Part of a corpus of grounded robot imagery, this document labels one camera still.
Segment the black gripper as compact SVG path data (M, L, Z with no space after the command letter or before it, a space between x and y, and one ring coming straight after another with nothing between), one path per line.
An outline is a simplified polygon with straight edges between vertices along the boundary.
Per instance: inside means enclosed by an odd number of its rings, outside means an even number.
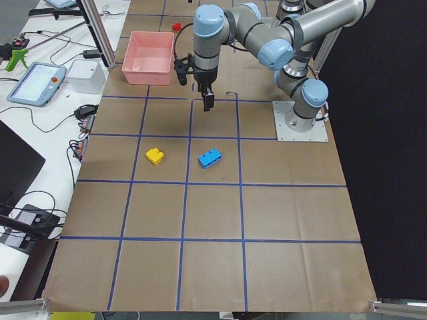
M187 75L193 72L193 78L197 82L197 91L201 93L203 99L203 110L205 112L210 111L214 107L215 102L212 84L217 79L218 68L214 67L208 70L200 69L193 64L193 56L191 53L188 53L181 59L176 57L173 68L181 86L187 85Z

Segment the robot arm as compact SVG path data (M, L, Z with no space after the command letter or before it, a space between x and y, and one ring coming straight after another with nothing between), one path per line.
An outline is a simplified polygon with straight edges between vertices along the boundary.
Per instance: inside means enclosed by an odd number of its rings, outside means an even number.
M279 0L276 19L281 21L289 15L302 15L306 12L306 2L303 0Z
M280 1L276 17L263 18L254 3L231 9L201 5L193 22L193 53L174 59L181 85L193 75L203 99L203 108L214 106L211 88L217 79L222 46L238 42L261 65L275 72L275 82L294 105L286 113L293 131L310 131L318 111L326 105L328 87L310 79L308 63L321 40L343 27L355 25L371 12L374 1Z

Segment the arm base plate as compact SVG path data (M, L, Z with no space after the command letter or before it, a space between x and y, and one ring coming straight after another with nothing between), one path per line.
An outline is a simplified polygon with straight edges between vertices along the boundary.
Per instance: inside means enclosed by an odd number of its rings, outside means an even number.
M276 139L281 142L327 143L329 141L322 113L302 119L294 112L293 101L272 101Z

